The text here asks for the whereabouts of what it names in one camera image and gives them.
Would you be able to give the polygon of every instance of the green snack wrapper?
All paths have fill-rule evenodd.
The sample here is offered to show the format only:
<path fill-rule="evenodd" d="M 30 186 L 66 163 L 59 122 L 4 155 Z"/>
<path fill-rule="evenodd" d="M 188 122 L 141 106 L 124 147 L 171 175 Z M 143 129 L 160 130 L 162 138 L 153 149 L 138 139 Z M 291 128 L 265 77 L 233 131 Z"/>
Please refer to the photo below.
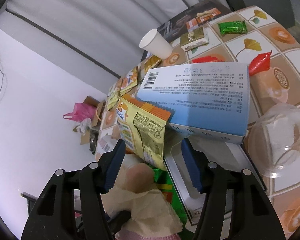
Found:
<path fill-rule="evenodd" d="M 169 173 L 155 168 L 153 168 L 153 170 L 154 182 L 156 183 L 158 189 L 163 193 L 166 201 L 171 204 L 172 208 L 180 218 L 180 221 L 183 223 L 183 225 L 185 225 L 188 218 Z"/>
<path fill-rule="evenodd" d="M 243 34 L 247 33 L 247 27 L 244 21 L 234 21 L 218 23 L 221 35 L 225 34 Z"/>

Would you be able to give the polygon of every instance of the red snack bag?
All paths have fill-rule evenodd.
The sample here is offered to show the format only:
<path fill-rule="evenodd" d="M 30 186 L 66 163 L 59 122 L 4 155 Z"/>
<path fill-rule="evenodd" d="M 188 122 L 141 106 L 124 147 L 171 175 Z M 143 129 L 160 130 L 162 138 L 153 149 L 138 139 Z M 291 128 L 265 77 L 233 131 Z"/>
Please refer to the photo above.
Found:
<path fill-rule="evenodd" d="M 267 53 L 261 53 L 256 56 L 249 65 L 249 75 L 253 76 L 259 72 L 270 69 L 270 55 L 272 50 Z"/>
<path fill-rule="evenodd" d="M 217 58 L 217 57 L 199 57 L 192 60 L 192 63 L 205 63 L 205 62 L 222 62 L 223 60 Z"/>

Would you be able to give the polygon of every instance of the tile pattern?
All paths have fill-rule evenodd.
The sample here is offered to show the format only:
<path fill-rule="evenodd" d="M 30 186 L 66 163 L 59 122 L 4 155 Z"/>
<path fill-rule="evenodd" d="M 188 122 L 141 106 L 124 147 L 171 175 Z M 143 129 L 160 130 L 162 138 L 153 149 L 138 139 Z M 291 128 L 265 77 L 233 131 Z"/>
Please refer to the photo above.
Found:
<path fill-rule="evenodd" d="M 248 33 L 222 36 L 218 23 L 244 20 Z M 271 16 L 258 7 L 249 7 L 233 12 L 205 24 L 209 44 L 184 52 L 180 38 L 171 44 L 173 55 L 161 66 L 192 63 L 198 57 L 211 56 L 218 61 L 239 61 L 249 64 L 259 53 L 272 50 L 271 68 L 250 78 L 251 100 L 249 128 L 269 108 L 277 103 L 293 104 L 300 109 L 300 45 Z M 285 84 L 274 76 L 274 70 L 284 77 Z M 136 96 L 142 81 L 129 92 Z M 119 137 L 119 127 L 113 110 L 105 111 L 102 117 L 99 138 L 105 134 Z M 248 148 L 249 138 L 244 145 Z M 285 234 L 289 237 L 300 225 L 300 156 L 284 170 L 282 177 L 263 178 L 267 194 L 280 217 Z"/>

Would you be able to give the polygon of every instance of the barcode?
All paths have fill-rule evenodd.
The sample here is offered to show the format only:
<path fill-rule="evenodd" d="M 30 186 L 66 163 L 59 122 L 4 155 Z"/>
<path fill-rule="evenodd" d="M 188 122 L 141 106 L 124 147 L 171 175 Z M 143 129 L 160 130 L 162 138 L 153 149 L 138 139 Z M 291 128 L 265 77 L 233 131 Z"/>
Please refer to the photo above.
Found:
<path fill-rule="evenodd" d="M 100 140 L 99 144 L 105 152 L 107 152 L 110 149 L 110 146 L 103 138 Z"/>
<path fill-rule="evenodd" d="M 158 74 L 159 72 L 150 73 L 146 80 L 145 85 L 143 86 L 143 89 L 152 89 Z"/>
<path fill-rule="evenodd" d="M 102 148 L 105 152 L 107 152 L 110 149 L 110 146 L 108 144 L 106 144 L 103 148 Z"/>

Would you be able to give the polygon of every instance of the small packaged snack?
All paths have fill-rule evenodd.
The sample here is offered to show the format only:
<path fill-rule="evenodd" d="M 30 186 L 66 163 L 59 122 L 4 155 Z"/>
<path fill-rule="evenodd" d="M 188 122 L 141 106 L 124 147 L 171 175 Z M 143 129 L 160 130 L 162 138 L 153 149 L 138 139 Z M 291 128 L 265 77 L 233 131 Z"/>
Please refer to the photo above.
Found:
<path fill-rule="evenodd" d="M 141 82 L 149 69 L 156 68 L 161 63 L 161 59 L 155 55 L 152 55 L 150 58 L 145 59 L 144 67 L 140 69 L 139 82 Z"/>
<path fill-rule="evenodd" d="M 192 63 L 206 63 L 206 62 L 223 62 L 221 58 L 215 57 L 215 56 L 205 56 L 205 57 L 199 57 L 194 58 L 192 60 Z"/>
<path fill-rule="evenodd" d="M 182 34 L 180 37 L 180 46 L 184 51 L 188 51 L 208 43 L 209 38 L 206 35 L 203 26 L 190 31 L 189 33 Z"/>
<path fill-rule="evenodd" d="M 219 14 L 221 14 L 221 12 L 217 8 L 213 8 L 202 13 L 197 13 L 197 21 L 199 24 L 203 24 Z"/>
<path fill-rule="evenodd" d="M 123 96 L 131 88 L 135 87 L 138 84 L 138 66 L 135 66 L 126 77 L 122 80 L 120 95 Z"/>
<path fill-rule="evenodd" d="M 259 72 L 267 71 L 270 69 L 270 56 L 271 52 L 258 54 L 250 63 L 249 76 L 253 76 Z"/>
<path fill-rule="evenodd" d="M 197 20 L 195 18 L 193 18 L 190 21 L 188 21 L 186 23 L 186 26 L 187 26 L 188 32 L 191 32 L 191 31 L 199 28 L 198 22 L 197 22 Z"/>
<path fill-rule="evenodd" d="M 218 25 L 221 35 L 243 34 L 248 32 L 244 21 L 218 23 Z"/>
<path fill-rule="evenodd" d="M 115 84 L 112 85 L 108 93 L 107 109 L 110 110 L 118 102 L 120 98 L 120 89 L 122 85 L 122 78 L 120 78 Z"/>
<path fill-rule="evenodd" d="M 163 141 L 170 114 L 128 94 L 120 98 L 117 106 L 118 126 L 126 147 L 162 170 L 166 170 L 163 163 Z"/>

